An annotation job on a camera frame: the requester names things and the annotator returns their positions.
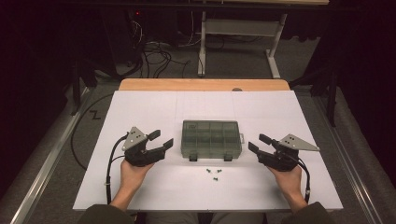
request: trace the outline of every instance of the desk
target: desk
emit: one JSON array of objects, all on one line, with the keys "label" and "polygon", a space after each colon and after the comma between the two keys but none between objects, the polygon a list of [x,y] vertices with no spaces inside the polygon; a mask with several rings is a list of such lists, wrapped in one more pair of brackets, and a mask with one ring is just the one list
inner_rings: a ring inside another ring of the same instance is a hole
[{"label": "desk", "polygon": [[[229,91],[235,87],[244,91]],[[84,210],[94,203],[106,203],[103,183],[111,148],[132,126],[136,126],[144,133],[156,129],[162,131],[155,141],[148,142],[148,149],[158,147],[170,138],[174,138],[175,143],[166,152],[165,160],[157,162],[148,172],[128,207],[130,210],[289,210],[273,175],[248,150],[248,141],[251,141],[262,150],[274,151],[260,143],[260,133],[275,139],[294,133],[315,144],[297,98],[293,91],[289,91],[285,81],[126,79],[121,83],[120,90],[115,92],[107,112],[74,209]],[[184,119],[237,120],[240,132],[245,136],[240,157],[231,162],[217,159],[191,162],[183,159],[180,141]],[[116,150],[115,157],[119,155],[122,155],[120,148]],[[320,154],[302,151],[300,156],[311,173],[310,202],[320,201],[327,209],[341,209],[341,202]],[[120,160],[115,161],[111,170],[113,196],[120,182],[119,165]],[[222,172],[209,174],[206,169],[221,169]]]},{"label": "desk", "polygon": [[[257,4],[282,4],[282,5],[328,5],[329,0],[204,0],[206,2],[224,3],[257,3]],[[273,78],[280,78],[279,71],[276,66],[275,52],[283,27],[285,26],[287,14],[280,16],[279,21],[238,21],[238,20],[217,20],[207,19],[206,12],[202,14],[201,22],[201,47],[199,51],[198,76],[205,76],[206,66],[206,50],[205,36],[206,34],[215,35],[255,35],[267,36],[273,38],[271,48],[267,49],[266,58],[270,65]]]}]

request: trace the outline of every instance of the hand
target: hand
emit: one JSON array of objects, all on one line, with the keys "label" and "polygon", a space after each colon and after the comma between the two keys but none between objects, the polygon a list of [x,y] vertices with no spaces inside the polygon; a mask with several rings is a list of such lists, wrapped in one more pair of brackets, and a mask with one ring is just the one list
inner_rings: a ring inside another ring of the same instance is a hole
[{"label": "hand", "polygon": [[134,194],[140,188],[145,179],[146,173],[154,165],[154,163],[137,167],[132,166],[128,161],[124,160],[120,166],[120,188],[110,205],[126,211]]},{"label": "hand", "polygon": [[274,174],[276,183],[288,201],[293,214],[307,206],[301,193],[302,170],[300,166],[294,167],[289,172],[279,172],[271,167],[267,168]]}]

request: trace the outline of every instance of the plastic organizer box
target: plastic organizer box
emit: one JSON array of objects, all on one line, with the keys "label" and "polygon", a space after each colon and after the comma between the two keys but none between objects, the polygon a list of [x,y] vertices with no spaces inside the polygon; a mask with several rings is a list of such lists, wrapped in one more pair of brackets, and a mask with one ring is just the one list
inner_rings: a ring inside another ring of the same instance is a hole
[{"label": "plastic organizer box", "polygon": [[190,161],[224,159],[232,161],[241,154],[238,122],[228,120],[184,120],[181,154]]}]

